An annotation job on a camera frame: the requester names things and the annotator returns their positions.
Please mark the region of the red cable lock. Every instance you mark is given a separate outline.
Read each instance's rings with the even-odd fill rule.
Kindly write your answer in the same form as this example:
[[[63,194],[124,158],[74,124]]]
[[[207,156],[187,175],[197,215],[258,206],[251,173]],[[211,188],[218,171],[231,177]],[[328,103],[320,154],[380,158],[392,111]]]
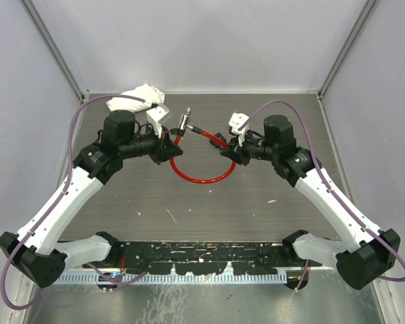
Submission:
[[[176,131],[175,136],[181,137],[179,145],[183,143],[185,135],[193,134],[200,137],[200,139],[203,138],[207,141],[209,146],[212,146],[209,142],[209,135],[215,134],[203,130],[199,126],[192,125],[191,114],[187,115],[186,112],[184,112],[180,116],[176,128],[178,130]],[[200,158],[192,159],[187,155],[184,158],[172,158],[169,160],[169,164],[174,173],[186,182],[199,185],[219,183],[228,179],[233,174],[236,169],[236,163],[227,162],[220,167],[215,167],[214,162],[217,161],[215,155],[219,149],[216,149],[215,147],[213,147],[213,149],[215,149],[214,152],[210,151],[204,153]]]

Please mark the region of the white cloth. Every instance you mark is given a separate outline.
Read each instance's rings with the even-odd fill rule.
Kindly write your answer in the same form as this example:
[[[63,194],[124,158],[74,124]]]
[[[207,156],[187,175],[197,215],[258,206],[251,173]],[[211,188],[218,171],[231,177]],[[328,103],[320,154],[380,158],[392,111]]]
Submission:
[[[150,109],[153,104],[163,104],[165,102],[165,93],[158,88],[143,84],[133,90],[127,90],[120,93],[120,97],[113,97],[106,102],[110,112],[124,110],[137,113]]]

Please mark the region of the black padlock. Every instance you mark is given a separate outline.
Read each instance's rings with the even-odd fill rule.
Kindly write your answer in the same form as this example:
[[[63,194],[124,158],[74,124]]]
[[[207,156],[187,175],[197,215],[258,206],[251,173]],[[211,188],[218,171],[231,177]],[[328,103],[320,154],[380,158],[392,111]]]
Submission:
[[[215,135],[209,135],[209,142],[216,149],[222,150],[227,147],[227,142],[221,133],[216,133]]]

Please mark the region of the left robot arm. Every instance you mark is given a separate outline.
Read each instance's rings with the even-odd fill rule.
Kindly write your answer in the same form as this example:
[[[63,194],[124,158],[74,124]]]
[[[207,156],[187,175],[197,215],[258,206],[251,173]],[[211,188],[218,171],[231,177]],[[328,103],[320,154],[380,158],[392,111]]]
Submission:
[[[115,267],[124,254],[118,239],[98,232],[73,242],[58,239],[84,204],[120,171],[124,160],[149,156],[160,164],[182,155],[182,149],[163,126],[166,107],[146,111],[145,132],[130,111],[114,111],[105,118],[97,139],[84,147],[72,163],[72,177],[64,180],[42,209],[17,233],[0,236],[0,247],[11,262],[38,287],[53,284],[68,269],[101,262]]]

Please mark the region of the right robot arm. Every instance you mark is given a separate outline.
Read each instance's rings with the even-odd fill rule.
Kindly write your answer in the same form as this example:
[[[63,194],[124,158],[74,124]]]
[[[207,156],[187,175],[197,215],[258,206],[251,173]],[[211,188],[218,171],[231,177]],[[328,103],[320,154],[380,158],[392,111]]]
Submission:
[[[284,115],[270,115],[258,134],[245,124],[248,116],[233,113],[228,122],[233,136],[221,155],[240,165],[251,159],[271,162],[276,174],[309,199],[335,229],[340,241],[318,238],[298,230],[282,243],[282,256],[291,266],[310,260],[334,268],[353,289],[361,290],[391,269],[401,239],[383,231],[364,216],[332,182],[311,152],[298,146],[293,125]]]

